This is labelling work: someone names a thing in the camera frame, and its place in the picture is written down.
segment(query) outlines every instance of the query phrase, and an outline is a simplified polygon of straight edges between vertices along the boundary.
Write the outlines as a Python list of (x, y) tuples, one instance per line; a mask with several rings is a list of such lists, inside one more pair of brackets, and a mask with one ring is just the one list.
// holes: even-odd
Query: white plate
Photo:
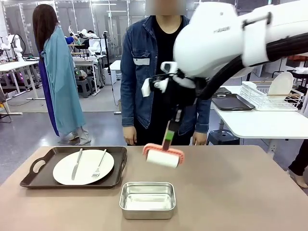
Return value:
[[(271, 83), (268, 94), (287, 95), (290, 93), (292, 86), (293, 86), (293, 75), (290, 72), (283, 72), (280, 75), (278, 75)], [(285, 97), (283, 96), (270, 96), (269, 98), (282, 99), (282, 100), (285, 99)]]
[(114, 167), (114, 158), (106, 152), (102, 164), (100, 166), (100, 176), (93, 178), (92, 174), (98, 167), (103, 156), (101, 150), (84, 150), (79, 161), (79, 166), (75, 175), (75, 180), (72, 180), (72, 173), (77, 162), (79, 151), (68, 155), (60, 160), (53, 169), (53, 177), (60, 184), (64, 185), (84, 185), (100, 180), (106, 176)]

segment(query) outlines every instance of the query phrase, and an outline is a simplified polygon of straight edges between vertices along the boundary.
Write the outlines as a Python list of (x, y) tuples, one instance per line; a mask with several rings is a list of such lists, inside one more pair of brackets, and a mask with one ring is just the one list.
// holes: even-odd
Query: lint roller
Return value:
[(143, 155), (146, 161), (167, 167), (176, 168), (184, 161), (184, 152), (174, 148), (169, 148), (174, 136), (174, 132), (169, 129), (169, 123), (165, 132), (163, 145), (149, 143), (143, 148)]

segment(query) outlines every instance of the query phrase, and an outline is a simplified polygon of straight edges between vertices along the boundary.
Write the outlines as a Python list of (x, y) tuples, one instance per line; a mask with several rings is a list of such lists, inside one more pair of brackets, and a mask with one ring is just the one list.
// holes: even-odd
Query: long brown hair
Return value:
[(38, 51), (42, 51), (45, 41), (53, 34), (58, 23), (56, 12), (50, 5), (38, 5), (33, 11), (32, 21)]

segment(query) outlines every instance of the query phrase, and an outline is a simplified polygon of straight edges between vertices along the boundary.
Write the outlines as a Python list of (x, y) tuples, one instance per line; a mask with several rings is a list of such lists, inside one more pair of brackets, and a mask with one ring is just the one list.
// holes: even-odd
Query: silver cutlery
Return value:
[(80, 161), (81, 155), (82, 155), (82, 148), (79, 151), (78, 159), (77, 159), (77, 162), (76, 162), (76, 164), (74, 166), (74, 169), (73, 169), (72, 180), (75, 180), (75, 175), (77, 173), (77, 169), (78, 169), (78, 165), (79, 165), (79, 161)]
[(93, 173), (93, 175), (92, 175), (93, 178), (97, 178), (97, 177), (100, 176), (100, 166), (101, 166), (101, 164), (102, 164), (102, 162), (103, 162), (103, 159), (104, 159), (104, 156), (105, 156), (105, 154), (106, 154), (106, 151), (107, 151), (107, 149), (104, 150), (104, 153), (103, 153), (103, 155), (102, 155), (100, 164), (98, 165), (96, 171), (95, 171), (95, 172)]

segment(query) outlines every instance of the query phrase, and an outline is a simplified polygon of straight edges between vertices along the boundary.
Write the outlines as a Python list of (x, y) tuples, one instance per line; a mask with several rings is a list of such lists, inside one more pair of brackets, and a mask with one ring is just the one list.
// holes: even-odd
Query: metal container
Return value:
[(170, 219), (176, 207), (173, 185), (128, 182), (122, 188), (120, 207), (126, 219)]

